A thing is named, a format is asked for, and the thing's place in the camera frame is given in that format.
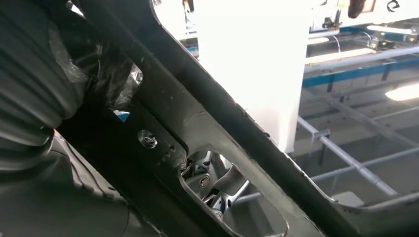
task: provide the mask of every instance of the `bolt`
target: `bolt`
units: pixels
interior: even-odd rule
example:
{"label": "bolt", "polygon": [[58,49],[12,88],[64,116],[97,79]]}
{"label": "bolt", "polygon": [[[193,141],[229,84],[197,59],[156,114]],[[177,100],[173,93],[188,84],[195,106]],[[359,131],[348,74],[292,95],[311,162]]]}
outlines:
{"label": "bolt", "polygon": [[138,132],[138,140],[145,148],[148,149],[153,149],[157,145],[156,137],[147,130],[141,130]]}
{"label": "bolt", "polygon": [[217,212],[216,214],[215,214],[215,216],[220,220],[220,221],[222,221],[222,213],[221,212]]}
{"label": "bolt", "polygon": [[201,189],[206,188],[210,184],[210,178],[208,176],[204,176],[199,180],[199,187]]}

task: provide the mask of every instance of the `mounting hole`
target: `mounting hole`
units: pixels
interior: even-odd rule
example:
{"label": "mounting hole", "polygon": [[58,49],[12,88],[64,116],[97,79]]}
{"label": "mounting hole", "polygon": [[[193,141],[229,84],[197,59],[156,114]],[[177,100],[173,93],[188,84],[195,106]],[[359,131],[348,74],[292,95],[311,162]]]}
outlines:
{"label": "mounting hole", "polygon": [[147,149],[153,149],[157,146],[156,137],[147,130],[141,130],[138,132],[138,140]]}

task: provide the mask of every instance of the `metal pipe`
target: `metal pipe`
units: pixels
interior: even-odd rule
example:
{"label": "metal pipe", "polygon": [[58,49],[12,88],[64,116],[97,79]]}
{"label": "metal pipe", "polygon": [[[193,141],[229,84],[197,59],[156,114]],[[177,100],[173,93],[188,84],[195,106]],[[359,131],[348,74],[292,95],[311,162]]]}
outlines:
{"label": "metal pipe", "polygon": [[[310,125],[307,121],[305,121],[301,117],[298,117],[297,121],[301,126],[303,126],[312,134],[319,132],[315,127]],[[388,196],[394,196],[397,194],[397,192],[394,189],[388,186],[378,176],[373,174],[370,170],[368,170],[365,166],[363,166],[359,161],[354,159],[350,154],[345,152],[342,148],[340,148],[338,145],[333,143],[327,137],[322,136],[319,138],[319,141],[325,144],[331,151],[333,151],[337,156],[339,156],[347,164],[353,166],[364,178],[366,178],[370,183],[375,185],[383,193],[385,193]]]}
{"label": "metal pipe", "polygon": [[[380,157],[377,159],[373,159],[373,160],[369,160],[367,162],[362,163],[363,166],[367,167],[367,166],[371,166],[371,165],[378,165],[378,164],[383,164],[389,161],[393,161],[396,159],[400,159],[400,158],[404,158],[408,155],[414,154],[414,153],[418,153],[419,152],[419,147],[417,148],[412,148],[409,150],[405,150],[402,152],[397,152],[388,156],[384,156],[384,157]],[[338,175],[342,175],[342,174],[346,174],[348,172],[351,172],[355,170],[355,167],[350,166],[350,167],[346,167],[346,168],[342,168],[342,169],[336,169],[324,174],[320,174],[320,175],[316,175],[314,177],[311,177],[311,180],[313,180],[314,182],[319,182],[328,178],[332,178],[332,177],[337,177]],[[261,193],[254,193],[254,194],[249,194],[246,196],[242,196],[240,198],[238,198],[235,202],[235,204],[237,203],[243,203],[243,202],[247,202],[256,198],[261,197],[262,194]]]}
{"label": "metal pipe", "polygon": [[412,48],[392,49],[392,50],[384,51],[384,52],[377,53],[371,56],[347,58],[341,61],[330,62],[327,64],[307,66],[304,69],[304,73],[331,70],[331,69],[336,69],[340,67],[345,67],[345,66],[350,66],[350,65],[355,65],[355,64],[363,64],[363,63],[368,63],[368,62],[373,62],[373,61],[378,61],[382,59],[393,58],[393,57],[398,57],[398,56],[403,56],[403,55],[408,55],[408,54],[418,53],[418,52],[419,52],[419,46],[412,47]]}
{"label": "metal pipe", "polygon": [[333,36],[333,38],[336,40],[336,43],[337,43],[337,51],[340,53],[340,43],[339,43],[339,40],[336,38],[336,36]]}
{"label": "metal pipe", "polygon": [[361,123],[363,126],[365,126],[367,129],[376,132],[377,134],[381,134],[383,137],[395,141],[403,146],[406,146],[408,148],[412,147],[419,147],[419,144],[398,134],[397,132],[390,130],[388,127],[384,126],[383,124],[372,120],[371,118],[367,117],[363,113],[347,106],[344,103],[341,103],[340,101],[327,96],[322,95],[317,89],[315,88],[307,88],[308,91],[313,93],[314,95],[319,96],[322,100],[333,106],[334,108],[340,110],[342,113],[347,114],[349,117],[353,118],[354,120]]}
{"label": "metal pipe", "polygon": [[388,117],[392,117],[392,116],[396,116],[396,115],[401,115],[401,114],[404,114],[404,113],[407,113],[407,112],[410,112],[410,111],[414,111],[414,110],[417,110],[417,109],[419,109],[419,106],[408,108],[408,109],[405,109],[405,110],[400,110],[400,111],[390,113],[390,114],[386,114],[386,115],[381,115],[381,116],[378,116],[378,117],[375,117],[375,118],[372,118],[372,119],[373,120],[379,120],[379,119],[388,118]]}
{"label": "metal pipe", "polygon": [[[405,150],[405,151],[398,152],[398,153],[394,153],[394,154],[384,156],[384,157],[380,157],[380,158],[377,158],[377,159],[369,160],[367,162],[362,163],[362,165],[367,167],[367,166],[374,165],[374,164],[383,164],[385,162],[392,161],[392,160],[395,160],[395,159],[400,159],[400,158],[403,158],[407,155],[411,155],[411,154],[414,154],[414,153],[417,153],[417,152],[419,152],[419,147],[412,148],[412,149]],[[324,174],[314,176],[314,177],[311,178],[311,180],[313,180],[315,182],[319,182],[319,181],[322,181],[322,180],[325,180],[325,179],[328,179],[328,178],[332,178],[332,177],[337,176],[337,175],[348,173],[348,172],[353,171],[353,170],[355,170],[355,167],[353,167],[353,166],[342,168],[342,169],[336,169],[336,170],[333,170],[333,171],[328,172],[328,173],[324,173]]]}
{"label": "metal pipe", "polygon": [[371,43],[371,41],[373,41],[373,38],[370,36],[370,34],[368,34],[367,32],[362,31],[361,33],[367,35],[368,39],[370,40],[369,43]]}

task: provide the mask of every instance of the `metal beam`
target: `metal beam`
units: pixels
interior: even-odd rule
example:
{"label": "metal beam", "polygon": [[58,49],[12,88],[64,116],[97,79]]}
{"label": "metal beam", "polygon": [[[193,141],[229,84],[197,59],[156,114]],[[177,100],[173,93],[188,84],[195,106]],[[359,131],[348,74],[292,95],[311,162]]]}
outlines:
{"label": "metal beam", "polygon": [[366,115],[362,114],[361,112],[347,106],[344,103],[339,102],[337,99],[334,99],[328,95],[321,95],[321,93],[318,92],[318,90],[314,88],[307,89],[311,93],[319,96],[323,101],[327,102],[329,105],[335,107],[336,109],[340,110],[342,113],[348,115],[349,117],[353,118],[354,120],[361,123],[363,126],[365,126],[367,129],[382,135],[383,137],[395,141],[405,147],[411,148],[411,147],[419,147],[419,144],[398,134],[397,132],[394,132],[384,126],[383,124],[372,120],[371,118],[367,117]]}
{"label": "metal beam", "polygon": [[[349,96],[349,95],[353,95],[353,94],[364,93],[364,92],[368,92],[368,91],[371,91],[371,90],[377,90],[377,89],[387,88],[387,87],[391,87],[391,86],[397,86],[397,85],[400,85],[400,84],[405,84],[405,83],[409,83],[409,82],[413,82],[413,81],[417,81],[417,80],[419,80],[418,76],[408,77],[408,78],[404,78],[404,79],[400,79],[400,80],[392,80],[392,81],[387,80],[385,82],[373,83],[371,85],[356,88],[356,89],[333,92],[333,93],[330,93],[329,96],[333,97],[333,98],[339,98],[339,97]],[[318,102],[320,100],[321,100],[320,97],[315,96],[314,98],[302,100],[301,103],[303,103],[303,104],[312,103],[312,102]]]}
{"label": "metal beam", "polygon": [[[384,163],[389,162],[389,161],[405,158],[408,155],[418,153],[418,152],[419,152],[419,148],[412,148],[412,149],[405,150],[405,151],[402,151],[402,152],[397,152],[397,153],[394,153],[394,154],[391,154],[391,155],[388,155],[388,156],[384,156],[384,157],[380,157],[380,158],[377,158],[377,159],[369,160],[367,162],[362,163],[362,165],[363,166],[372,166],[372,165],[384,164]],[[355,170],[355,167],[353,167],[353,166],[349,166],[349,167],[342,168],[342,169],[336,169],[336,170],[333,170],[333,171],[330,171],[330,172],[327,172],[327,173],[324,173],[324,174],[316,175],[316,176],[312,177],[311,180],[313,180],[314,182],[319,182],[319,181],[322,181],[322,180],[325,180],[325,179],[328,179],[328,178],[335,177],[337,175],[341,175],[341,174],[351,172],[353,170]],[[242,197],[238,198],[234,202],[234,204],[247,202],[247,201],[259,198],[261,196],[262,196],[261,193],[254,193],[254,194],[245,195],[245,196],[242,196]]]}
{"label": "metal beam", "polygon": [[405,60],[397,61],[396,58],[393,58],[393,61],[389,59],[384,60],[385,63],[368,63],[360,65],[360,67],[352,67],[352,69],[336,69],[328,70],[320,73],[310,73],[304,74],[303,87],[312,87],[317,85],[327,84],[330,80],[331,75],[335,76],[335,81],[344,81],[344,80],[353,80],[359,79],[362,77],[368,77],[378,74],[383,74],[385,71],[386,65],[392,64],[392,72],[409,69],[415,67],[419,62],[419,57],[415,55],[409,55]]}
{"label": "metal beam", "polygon": [[[307,131],[311,134],[316,134],[319,131],[310,125],[307,121],[303,120],[301,117],[298,117],[298,123],[303,126]],[[338,157],[340,157],[344,162],[351,165],[356,169],[359,174],[361,174],[364,178],[366,178],[370,183],[380,189],[383,193],[388,196],[394,196],[397,192],[388,186],[385,182],[383,182],[377,175],[373,174],[370,170],[368,170],[365,166],[363,166],[359,161],[353,158],[350,154],[340,148],[338,145],[333,143],[329,138],[326,136],[319,137],[319,141],[325,144],[331,151],[333,151]]]}
{"label": "metal beam", "polygon": [[390,114],[386,114],[386,115],[377,116],[377,117],[372,118],[372,119],[373,120],[379,120],[379,119],[383,119],[383,118],[385,119],[385,118],[393,117],[393,116],[396,116],[396,115],[401,115],[401,114],[404,114],[404,113],[407,113],[407,112],[410,112],[410,111],[415,111],[417,109],[419,109],[419,106],[408,108],[408,109],[405,109],[405,110],[400,110],[400,111],[390,113]]}

